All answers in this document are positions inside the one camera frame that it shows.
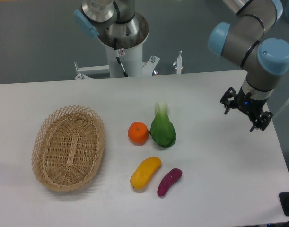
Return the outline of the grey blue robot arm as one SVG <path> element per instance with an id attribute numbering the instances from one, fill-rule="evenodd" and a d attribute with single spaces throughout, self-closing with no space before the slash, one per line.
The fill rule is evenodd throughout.
<path id="1" fill-rule="evenodd" d="M 279 0 L 226 0 L 238 17 L 231 25 L 221 22 L 208 39 L 208 48 L 245 70 L 247 75 L 238 92 L 230 87 L 221 98 L 225 113 L 238 109 L 252 123 L 250 131 L 265 130 L 273 114 L 263 110 L 280 78 L 289 69 L 289 43 L 277 38 L 262 40 L 280 19 Z"/>

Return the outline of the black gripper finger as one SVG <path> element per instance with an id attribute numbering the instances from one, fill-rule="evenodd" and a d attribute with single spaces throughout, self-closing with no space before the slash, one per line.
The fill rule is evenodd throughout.
<path id="1" fill-rule="evenodd" d="M 260 113 L 250 113 L 249 114 L 249 120 L 252 122 L 252 127 L 250 128 L 250 132 L 252 132 L 254 129 L 260 129 L 264 131 L 270 121 L 272 120 L 273 113 L 268 111 L 261 111 Z"/>
<path id="2" fill-rule="evenodd" d="M 223 95 L 220 103 L 223 104 L 225 111 L 224 114 L 228 114 L 231 109 L 236 109 L 236 91 L 230 87 Z"/>

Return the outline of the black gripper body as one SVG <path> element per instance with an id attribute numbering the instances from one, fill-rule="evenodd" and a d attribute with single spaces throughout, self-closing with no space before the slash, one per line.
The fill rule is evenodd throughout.
<path id="1" fill-rule="evenodd" d="M 267 112 L 263 111 L 266 100 L 254 100 L 251 98 L 252 92 L 244 93 L 242 88 L 234 97 L 234 107 L 248 116 L 250 121 L 259 121 L 267 117 Z"/>

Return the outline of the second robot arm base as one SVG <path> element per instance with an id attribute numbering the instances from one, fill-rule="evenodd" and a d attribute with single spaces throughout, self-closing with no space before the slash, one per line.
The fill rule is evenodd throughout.
<path id="1" fill-rule="evenodd" d="M 148 22 L 135 11 L 133 0 L 83 0 L 73 15 L 88 37 L 115 50 L 136 47 L 149 35 Z"/>

